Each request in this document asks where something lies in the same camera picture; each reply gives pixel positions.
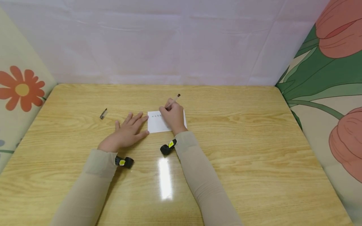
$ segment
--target orange flower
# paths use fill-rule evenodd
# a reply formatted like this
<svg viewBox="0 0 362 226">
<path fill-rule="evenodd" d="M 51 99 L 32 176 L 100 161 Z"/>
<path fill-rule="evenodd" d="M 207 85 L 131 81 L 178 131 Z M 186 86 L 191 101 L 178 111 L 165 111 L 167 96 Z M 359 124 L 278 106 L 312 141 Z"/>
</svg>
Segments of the orange flower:
<svg viewBox="0 0 362 226">
<path fill-rule="evenodd" d="M 20 106 L 23 111 L 28 112 L 31 110 L 31 104 L 40 107 L 43 104 L 42 99 L 45 95 L 44 91 L 40 88 L 45 86 L 43 81 L 38 81 L 38 77 L 34 76 L 32 70 L 25 70 L 24 77 L 17 66 L 11 66 L 10 72 L 15 79 L 8 73 L 0 71 L 0 84 L 8 88 L 0 88 L 0 99 L 8 99 L 9 102 L 5 108 L 9 111 L 14 110 L 20 99 Z"/>
<path fill-rule="evenodd" d="M 329 147 L 344 169 L 362 183 L 362 107 L 339 120 L 329 136 Z"/>
<path fill-rule="evenodd" d="M 362 1 L 331 0 L 316 22 L 321 52 L 341 58 L 362 50 Z"/>
</svg>

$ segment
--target pen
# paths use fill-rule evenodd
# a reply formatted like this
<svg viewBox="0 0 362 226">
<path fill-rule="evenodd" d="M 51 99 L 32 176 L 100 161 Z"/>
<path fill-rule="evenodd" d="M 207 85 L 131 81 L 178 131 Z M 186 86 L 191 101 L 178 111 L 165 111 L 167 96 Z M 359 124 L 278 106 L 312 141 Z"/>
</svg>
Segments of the pen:
<svg viewBox="0 0 362 226">
<path fill-rule="evenodd" d="M 167 111 L 171 110 L 171 109 L 169 109 L 169 107 L 170 107 L 171 105 L 173 105 L 180 96 L 181 96 L 181 94 L 178 94 L 177 97 L 176 97 L 175 99 L 173 99 L 173 101 L 166 107 L 166 110 L 167 110 Z"/>
</svg>

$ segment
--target table surface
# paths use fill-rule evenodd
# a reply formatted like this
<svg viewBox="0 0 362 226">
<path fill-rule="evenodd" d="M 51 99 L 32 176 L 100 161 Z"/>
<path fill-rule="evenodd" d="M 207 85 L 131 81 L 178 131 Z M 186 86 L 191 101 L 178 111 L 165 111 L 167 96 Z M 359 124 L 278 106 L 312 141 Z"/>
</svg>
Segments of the table surface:
<svg viewBox="0 0 362 226">
<path fill-rule="evenodd" d="M 114 121 L 177 93 L 245 225 L 352 225 L 277 88 L 95 84 L 52 91 L 0 176 L 0 222 L 48 225 Z M 176 152 L 159 151 L 172 137 L 153 133 L 119 153 L 135 164 L 118 168 L 98 225 L 202 225 Z"/>
</svg>

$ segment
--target left hand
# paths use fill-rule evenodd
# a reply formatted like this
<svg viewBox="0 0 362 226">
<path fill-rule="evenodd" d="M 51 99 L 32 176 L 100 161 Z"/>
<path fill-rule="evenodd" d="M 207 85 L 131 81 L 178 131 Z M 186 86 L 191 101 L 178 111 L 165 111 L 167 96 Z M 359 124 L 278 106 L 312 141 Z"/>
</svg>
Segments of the left hand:
<svg viewBox="0 0 362 226">
<path fill-rule="evenodd" d="M 118 152 L 120 148 L 129 147 L 147 137 L 150 133 L 147 130 L 137 133 L 142 124 L 148 119 L 148 115 L 144 117 L 142 117 L 142 115 L 143 113 L 140 112 L 133 117 L 133 113 L 130 112 L 122 125 L 119 124 L 119 121 L 116 121 L 114 133 L 106 137 L 98 145 L 98 150 L 104 152 Z"/>
</svg>

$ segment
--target paper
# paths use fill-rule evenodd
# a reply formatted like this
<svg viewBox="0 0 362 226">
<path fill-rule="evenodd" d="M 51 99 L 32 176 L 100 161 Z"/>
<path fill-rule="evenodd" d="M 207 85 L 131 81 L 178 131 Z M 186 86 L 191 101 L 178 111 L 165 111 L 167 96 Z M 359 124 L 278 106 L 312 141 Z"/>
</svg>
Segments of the paper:
<svg viewBox="0 0 362 226">
<path fill-rule="evenodd" d="M 167 125 L 167 123 L 163 119 L 160 111 L 149 111 L 147 115 L 148 115 L 147 126 L 148 126 L 148 131 L 150 133 L 171 131 L 171 128 Z M 184 110 L 184 125 L 187 128 L 185 110 Z"/>
</svg>

